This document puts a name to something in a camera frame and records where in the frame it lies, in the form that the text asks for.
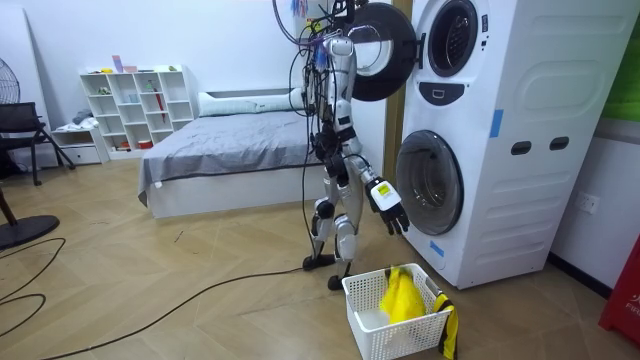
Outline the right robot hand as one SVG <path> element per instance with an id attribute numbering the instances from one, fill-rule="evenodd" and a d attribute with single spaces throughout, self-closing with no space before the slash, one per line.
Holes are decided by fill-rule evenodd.
<path id="1" fill-rule="evenodd" d="M 390 235 L 402 235 L 410 221 L 393 185 L 377 177 L 366 184 L 366 195 L 374 213 L 378 213 Z"/>

